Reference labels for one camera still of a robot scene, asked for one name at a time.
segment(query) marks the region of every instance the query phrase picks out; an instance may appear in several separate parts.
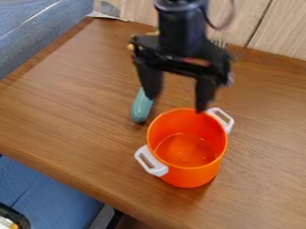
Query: orange pot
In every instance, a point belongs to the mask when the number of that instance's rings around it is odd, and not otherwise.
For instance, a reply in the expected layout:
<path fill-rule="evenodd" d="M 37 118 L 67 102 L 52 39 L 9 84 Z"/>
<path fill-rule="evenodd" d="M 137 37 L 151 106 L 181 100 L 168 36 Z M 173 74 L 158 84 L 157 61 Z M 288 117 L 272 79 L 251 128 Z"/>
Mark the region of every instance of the orange pot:
<path fill-rule="evenodd" d="M 198 187 L 217 175 L 233 126 L 234 119 L 216 107 L 202 114 L 191 108 L 171 110 L 149 126 L 148 145 L 135 158 L 173 186 Z"/>

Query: teal object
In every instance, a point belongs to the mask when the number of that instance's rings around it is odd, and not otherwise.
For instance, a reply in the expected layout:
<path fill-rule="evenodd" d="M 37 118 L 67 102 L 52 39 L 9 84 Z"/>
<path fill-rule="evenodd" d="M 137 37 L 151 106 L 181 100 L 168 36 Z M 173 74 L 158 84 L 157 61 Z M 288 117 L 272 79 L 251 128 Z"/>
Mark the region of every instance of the teal object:
<path fill-rule="evenodd" d="M 137 94 L 137 97 L 132 105 L 132 120 L 136 123 L 144 123 L 153 106 L 153 100 L 148 99 L 143 88 Z"/>

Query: pot handle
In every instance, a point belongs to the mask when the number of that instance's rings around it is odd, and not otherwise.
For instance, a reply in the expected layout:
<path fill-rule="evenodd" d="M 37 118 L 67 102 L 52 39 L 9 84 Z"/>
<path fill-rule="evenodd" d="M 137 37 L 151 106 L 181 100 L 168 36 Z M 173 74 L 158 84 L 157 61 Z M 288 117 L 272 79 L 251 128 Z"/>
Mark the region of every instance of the pot handle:
<path fill-rule="evenodd" d="M 161 177 L 168 173 L 169 168 L 167 165 L 159 162 L 149 151 L 147 145 L 138 149 L 135 153 L 135 159 L 141 166 L 149 173 Z"/>
<path fill-rule="evenodd" d="M 224 126 L 227 134 L 231 133 L 234 126 L 234 119 L 230 115 L 218 107 L 210 108 L 207 114 L 216 118 Z"/>

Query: wooden tabletop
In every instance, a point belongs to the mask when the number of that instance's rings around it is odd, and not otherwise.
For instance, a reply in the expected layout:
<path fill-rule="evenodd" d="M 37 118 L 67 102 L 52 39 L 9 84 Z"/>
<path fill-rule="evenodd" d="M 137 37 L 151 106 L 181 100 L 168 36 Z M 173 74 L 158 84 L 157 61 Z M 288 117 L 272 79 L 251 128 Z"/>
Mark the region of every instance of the wooden tabletop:
<path fill-rule="evenodd" d="M 0 152 L 155 228 L 306 228 L 306 63 L 235 49 L 235 85 L 214 106 L 233 115 L 221 171 L 178 189 L 133 158 L 149 123 L 193 105 L 190 79 L 167 75 L 144 125 L 128 37 L 151 27 L 86 19 L 0 83 Z"/>

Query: black wire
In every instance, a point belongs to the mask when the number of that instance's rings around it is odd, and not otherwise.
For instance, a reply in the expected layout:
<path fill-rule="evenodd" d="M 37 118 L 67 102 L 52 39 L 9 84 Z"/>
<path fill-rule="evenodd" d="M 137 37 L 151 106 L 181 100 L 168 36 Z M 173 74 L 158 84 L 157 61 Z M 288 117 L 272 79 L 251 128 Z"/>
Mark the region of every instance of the black wire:
<path fill-rule="evenodd" d="M 225 21 L 223 23 L 221 23 L 220 25 L 214 25 L 211 20 L 209 19 L 208 15 L 207 15 L 207 12 L 205 11 L 204 8 L 201 8 L 203 14 L 204 14 L 204 17 L 205 17 L 205 20 L 207 22 L 207 24 L 212 28 L 212 29 L 215 29 L 215 30 L 223 30 L 225 29 L 226 27 L 228 27 L 233 19 L 234 19 L 234 16 L 236 15 L 236 7 L 235 7 L 235 1 L 234 0 L 229 0 L 230 1 L 230 4 L 231 4 L 231 11 L 230 13 L 228 14 L 227 18 L 225 19 Z"/>

